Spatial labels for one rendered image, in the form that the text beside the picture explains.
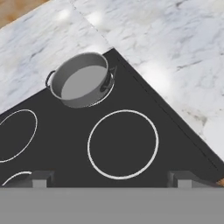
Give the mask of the grey metal pot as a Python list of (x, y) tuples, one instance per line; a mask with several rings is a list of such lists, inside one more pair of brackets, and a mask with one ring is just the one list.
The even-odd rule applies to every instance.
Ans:
[(45, 87), (70, 108), (92, 107), (103, 101), (115, 85), (117, 66), (109, 67), (98, 52), (84, 52), (51, 71)]

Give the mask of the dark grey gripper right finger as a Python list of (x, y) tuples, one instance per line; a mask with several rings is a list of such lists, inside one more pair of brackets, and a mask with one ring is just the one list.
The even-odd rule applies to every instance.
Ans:
[(215, 183), (198, 178), (190, 171), (169, 171), (168, 187), (173, 188), (218, 188)]

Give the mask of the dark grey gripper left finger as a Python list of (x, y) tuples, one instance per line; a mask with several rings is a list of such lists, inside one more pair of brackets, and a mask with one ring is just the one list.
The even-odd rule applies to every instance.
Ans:
[(11, 187), (47, 188), (54, 182), (53, 171), (35, 171), (28, 178), (11, 184)]

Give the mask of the black glass hob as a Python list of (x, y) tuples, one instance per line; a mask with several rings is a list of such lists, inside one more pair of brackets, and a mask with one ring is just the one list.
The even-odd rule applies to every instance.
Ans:
[(91, 108), (69, 108), (43, 89), (0, 115), (0, 185), (12, 175), (52, 171), (58, 187), (164, 187), (170, 171), (224, 178), (224, 163), (117, 50), (112, 92)]

